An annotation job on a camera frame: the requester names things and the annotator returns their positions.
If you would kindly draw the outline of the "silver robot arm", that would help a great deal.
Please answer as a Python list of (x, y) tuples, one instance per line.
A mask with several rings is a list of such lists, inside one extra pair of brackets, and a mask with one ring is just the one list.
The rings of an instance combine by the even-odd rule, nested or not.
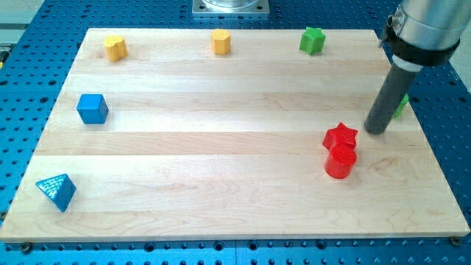
[(469, 0), (403, 0), (384, 25), (380, 45), (405, 71), (447, 63), (470, 22)]

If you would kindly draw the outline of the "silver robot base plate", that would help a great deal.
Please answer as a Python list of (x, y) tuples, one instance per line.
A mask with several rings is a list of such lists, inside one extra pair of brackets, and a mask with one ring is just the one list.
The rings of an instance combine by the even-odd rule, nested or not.
[(269, 0), (193, 0), (197, 15), (269, 14)]

